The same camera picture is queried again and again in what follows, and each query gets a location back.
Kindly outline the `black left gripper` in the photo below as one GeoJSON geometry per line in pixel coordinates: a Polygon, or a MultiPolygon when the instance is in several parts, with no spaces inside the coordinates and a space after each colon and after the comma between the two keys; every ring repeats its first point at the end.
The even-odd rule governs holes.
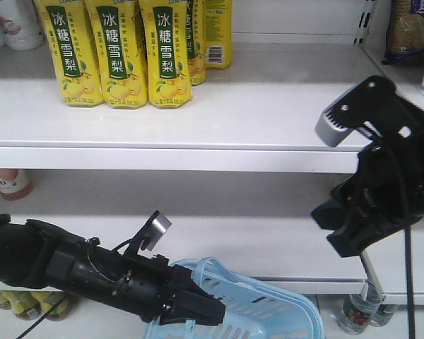
{"type": "Polygon", "coordinates": [[[121,256],[104,287],[102,303],[140,316],[149,323],[171,325],[196,321],[218,326],[225,318],[225,305],[208,295],[192,280],[192,272],[157,255],[146,258],[121,256]]]}

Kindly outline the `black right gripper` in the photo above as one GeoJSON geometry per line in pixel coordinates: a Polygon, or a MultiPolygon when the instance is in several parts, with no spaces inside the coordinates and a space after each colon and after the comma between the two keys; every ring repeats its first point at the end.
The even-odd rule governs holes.
{"type": "Polygon", "coordinates": [[[359,256],[424,216],[424,131],[403,141],[363,148],[357,172],[311,212],[339,256],[359,256]]]}

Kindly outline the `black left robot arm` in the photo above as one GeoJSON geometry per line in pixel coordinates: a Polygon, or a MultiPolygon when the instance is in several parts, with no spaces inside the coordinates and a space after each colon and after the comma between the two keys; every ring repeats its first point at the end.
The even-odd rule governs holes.
{"type": "Polygon", "coordinates": [[[12,287],[54,287],[135,314],[161,325],[194,320],[217,326],[225,305],[202,290],[184,266],[168,258],[139,255],[151,250],[171,226],[155,211],[130,239],[113,249],[56,225],[29,219],[13,224],[0,214],[0,282],[12,287]]]}

